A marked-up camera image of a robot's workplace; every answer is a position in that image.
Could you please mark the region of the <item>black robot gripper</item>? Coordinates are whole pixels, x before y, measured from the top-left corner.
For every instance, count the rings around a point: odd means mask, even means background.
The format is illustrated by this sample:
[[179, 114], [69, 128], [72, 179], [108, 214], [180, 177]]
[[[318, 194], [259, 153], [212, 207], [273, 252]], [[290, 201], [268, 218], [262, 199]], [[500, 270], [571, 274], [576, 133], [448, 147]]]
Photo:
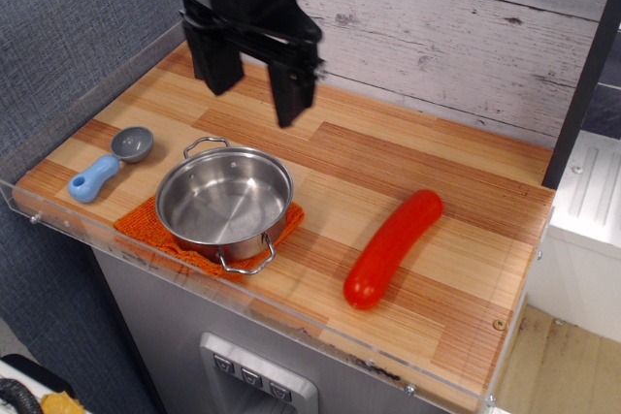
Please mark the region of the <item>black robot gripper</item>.
[[278, 126], [314, 100], [322, 32], [297, 0], [182, 0], [195, 76], [216, 96], [244, 77], [245, 54], [268, 65]]

